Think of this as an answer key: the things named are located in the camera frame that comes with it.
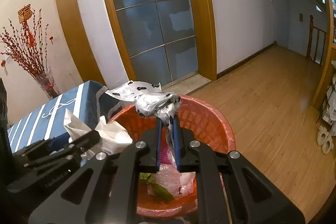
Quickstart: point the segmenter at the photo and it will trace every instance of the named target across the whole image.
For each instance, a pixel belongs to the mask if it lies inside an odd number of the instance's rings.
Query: frosted glass door
[[[190,0],[114,0],[139,81],[166,85],[198,70]]]

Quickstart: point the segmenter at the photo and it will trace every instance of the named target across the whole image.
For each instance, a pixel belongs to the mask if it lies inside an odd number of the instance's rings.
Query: white stripe
[[[78,86],[75,106],[73,107],[73,114],[79,118],[79,110],[81,109],[82,93],[83,93],[84,83]]]
[[[33,135],[35,133],[35,129],[36,129],[36,126],[37,126],[37,123],[41,117],[41,114],[42,114],[42,111],[43,111],[43,108],[44,108],[45,104],[41,107],[40,111],[39,111],[39,114],[37,115],[36,117],[36,120],[35,120],[35,123],[33,125],[33,129],[31,130],[31,133],[30,133],[30,136],[29,136],[29,139],[28,139],[28,143],[27,143],[27,146],[30,145],[31,141],[32,141],[32,138],[33,138]]]
[[[47,127],[47,131],[45,132],[45,136],[44,136],[44,139],[47,140],[49,139],[50,137],[50,132],[51,132],[51,129],[53,127],[53,123],[54,123],[54,120],[55,120],[55,115],[56,115],[56,112],[57,112],[57,109],[58,109],[58,105],[59,105],[59,102],[61,101],[62,99],[62,95],[61,94],[60,96],[57,97],[57,100],[56,100],[56,104],[55,104],[55,107],[54,107],[54,110],[52,111],[52,114],[50,116],[50,120],[48,122],[48,127]]]
[[[11,134],[12,134],[12,131],[13,131],[13,128],[14,128],[14,126],[12,126],[12,128],[10,129],[10,132],[9,132],[8,138],[11,136]]]
[[[116,104],[114,107],[112,107],[108,114],[107,114],[107,120],[109,121],[111,119],[112,113],[115,112],[119,107],[121,107],[121,103],[118,102],[118,104]]]
[[[19,148],[19,145],[20,145],[20,142],[21,142],[21,138],[22,138],[23,132],[24,132],[25,129],[26,129],[26,126],[27,126],[27,124],[28,124],[28,121],[29,121],[29,118],[30,118],[31,115],[32,115],[32,112],[30,112],[30,114],[29,114],[29,116],[28,116],[28,118],[27,118],[27,120],[26,120],[26,123],[25,123],[25,125],[23,126],[23,129],[22,129],[22,131],[21,131],[19,140],[17,141],[16,148],[15,148],[15,151],[14,151],[14,152],[16,152],[17,149]]]
[[[13,138],[12,138],[12,140],[11,140],[11,142],[10,142],[10,146],[12,146],[13,140],[14,140],[14,138],[15,138],[15,135],[16,135],[16,132],[17,132],[17,129],[19,128],[21,121],[22,121],[22,119],[21,119],[21,120],[19,121],[19,123],[17,124],[17,128],[15,129],[15,132],[14,132]]]
[[[97,100],[97,118],[99,120],[100,118],[100,104],[99,104],[99,98],[104,94],[105,91],[107,91],[109,88],[106,86],[103,86],[98,92],[96,93],[96,100]]]

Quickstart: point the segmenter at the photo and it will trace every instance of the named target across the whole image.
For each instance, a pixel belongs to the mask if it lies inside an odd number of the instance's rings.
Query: wall
[[[316,10],[314,0],[289,0],[289,42],[288,48],[302,55],[306,55],[309,40],[310,15],[314,17],[314,26],[327,30],[327,17],[325,12]],[[303,22],[299,21],[299,13],[303,14]],[[312,51],[316,45],[316,31],[313,33]],[[318,57],[322,53],[323,35],[320,34]]]
[[[212,0],[221,72],[277,40],[288,42],[287,0]]]
[[[54,0],[0,0],[0,27],[9,29],[8,18],[19,28],[17,12],[25,5],[31,4],[38,15],[42,8],[42,24],[49,23],[48,35],[54,37],[54,45],[48,44],[48,64],[52,67],[55,83],[61,92],[65,92],[82,83],[82,79],[68,50],[63,31],[58,19]],[[17,122],[43,103],[48,101],[47,96],[23,68],[11,59],[7,60],[6,76],[0,68],[0,77],[7,90],[8,119]]]
[[[104,0],[77,0],[92,53],[109,88],[128,81]]]

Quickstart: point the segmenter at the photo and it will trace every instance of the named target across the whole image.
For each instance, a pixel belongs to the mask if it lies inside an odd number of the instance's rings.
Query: red lantern ornament
[[[5,68],[5,74],[6,74],[6,76],[8,76],[8,71],[6,69],[6,60],[1,61],[1,67]]]

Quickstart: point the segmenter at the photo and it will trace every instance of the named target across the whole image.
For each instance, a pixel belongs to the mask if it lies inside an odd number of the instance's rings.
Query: wooden floor
[[[318,112],[309,106],[319,69],[273,46],[192,94],[221,111],[237,150],[298,206],[307,223],[336,183],[333,152],[324,155],[317,146]]]

